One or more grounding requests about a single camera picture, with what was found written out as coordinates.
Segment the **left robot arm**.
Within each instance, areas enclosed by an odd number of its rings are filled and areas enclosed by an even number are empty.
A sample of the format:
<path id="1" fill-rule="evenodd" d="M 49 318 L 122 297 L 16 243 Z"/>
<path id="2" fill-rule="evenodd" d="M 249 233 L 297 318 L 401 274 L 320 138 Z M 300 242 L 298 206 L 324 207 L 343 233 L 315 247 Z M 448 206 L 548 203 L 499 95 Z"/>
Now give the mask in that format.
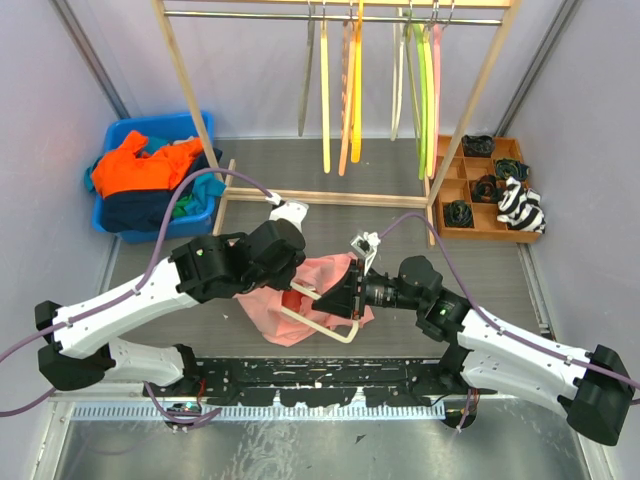
<path id="1" fill-rule="evenodd" d="M 287 290 L 305 258 L 300 226 L 267 220 L 249 234 L 199 236 L 174 249 L 148 275 L 93 299 L 63 307 L 43 302 L 39 325 L 52 326 L 38 351 L 40 373 L 60 391 L 102 380 L 149 382 L 178 396 L 194 393 L 200 372 L 182 344 L 150 347 L 123 334 L 158 317 L 262 287 Z"/>

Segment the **cream hanger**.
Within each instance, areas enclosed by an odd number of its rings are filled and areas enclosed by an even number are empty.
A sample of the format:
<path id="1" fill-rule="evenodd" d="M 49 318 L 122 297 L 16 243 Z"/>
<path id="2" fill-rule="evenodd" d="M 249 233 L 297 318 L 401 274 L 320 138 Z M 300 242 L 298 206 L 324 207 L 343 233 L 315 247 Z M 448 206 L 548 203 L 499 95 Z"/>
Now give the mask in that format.
<path id="1" fill-rule="evenodd" d="M 318 299 L 321 298 L 321 296 L 317 292 L 315 292 L 314 290 L 310 290 L 310 289 L 308 289 L 308 288 L 306 288 L 306 287 L 304 287 L 304 286 L 302 286 L 302 285 L 300 285 L 300 284 L 298 284 L 296 282 L 291 282 L 290 286 L 294 291 L 297 291 L 297 292 L 301 293 L 303 296 L 309 297 L 312 300 L 318 300 Z M 341 335 L 341 334 L 335 332 L 334 330 L 331 330 L 330 328 L 327 328 L 327 327 L 325 327 L 325 326 L 323 326 L 321 324 L 318 324 L 318 323 L 316 323 L 316 322 L 314 322 L 312 320 L 307 319 L 303 315 L 301 315 L 301 314 L 299 314 L 297 312 L 294 312 L 293 310 L 291 310 L 291 309 L 289 309 L 287 307 L 282 307 L 281 308 L 281 312 L 284 315 L 289 316 L 293 320 L 296 320 L 296 321 L 306 325 L 307 327 L 310 327 L 313 330 L 315 330 L 315 331 L 317 331 L 317 332 L 319 332 L 319 333 L 321 333 L 321 334 L 323 334 L 323 335 L 325 335 L 325 336 L 327 336 L 327 337 L 329 337 L 329 338 L 331 338 L 331 339 L 333 339 L 335 341 L 343 343 L 343 344 L 351 343 L 355 339 L 355 337 L 357 336 L 357 334 L 359 332 L 359 329 L 360 329 L 359 321 L 358 320 L 354 320 L 354 321 L 351 322 L 351 328 L 350 328 L 349 333 L 346 336 L 344 336 L 344 335 Z"/>

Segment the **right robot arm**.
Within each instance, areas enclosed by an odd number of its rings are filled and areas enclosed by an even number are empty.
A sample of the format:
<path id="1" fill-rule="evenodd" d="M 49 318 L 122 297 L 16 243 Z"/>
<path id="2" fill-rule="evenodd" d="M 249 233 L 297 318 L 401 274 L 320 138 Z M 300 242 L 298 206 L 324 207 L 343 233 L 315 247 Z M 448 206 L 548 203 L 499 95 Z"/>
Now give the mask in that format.
<path id="1" fill-rule="evenodd" d="M 395 277 L 353 260 L 312 307 L 350 320 L 366 307 L 413 311 L 423 334 L 449 345 L 438 370 L 447 392 L 491 390 L 518 397 L 560 415 L 594 442 L 618 444 L 636 389 L 615 350 L 570 347 L 517 328 L 474 307 L 442 281 L 424 256 L 403 260 Z"/>

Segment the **pink t shirt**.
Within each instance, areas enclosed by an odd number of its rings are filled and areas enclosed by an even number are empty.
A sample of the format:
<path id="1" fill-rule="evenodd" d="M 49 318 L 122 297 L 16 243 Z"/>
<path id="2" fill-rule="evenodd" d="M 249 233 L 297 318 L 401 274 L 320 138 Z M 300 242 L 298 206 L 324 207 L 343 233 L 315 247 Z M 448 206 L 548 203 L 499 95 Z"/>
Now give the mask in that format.
<path id="1" fill-rule="evenodd" d="M 322 295 L 337 283 L 354 259 L 355 255 L 352 253 L 308 258 L 297 268 L 293 281 Z M 262 287 L 247 294 L 238 294 L 235 298 L 267 341 L 285 347 L 319 332 L 284 315 L 281 312 L 282 307 L 287 307 L 344 336 L 349 333 L 353 321 L 314 311 L 311 308 L 314 300 L 293 289 L 280 291 Z M 373 319 L 372 309 L 367 307 L 364 315 L 358 320 L 360 328 Z"/>

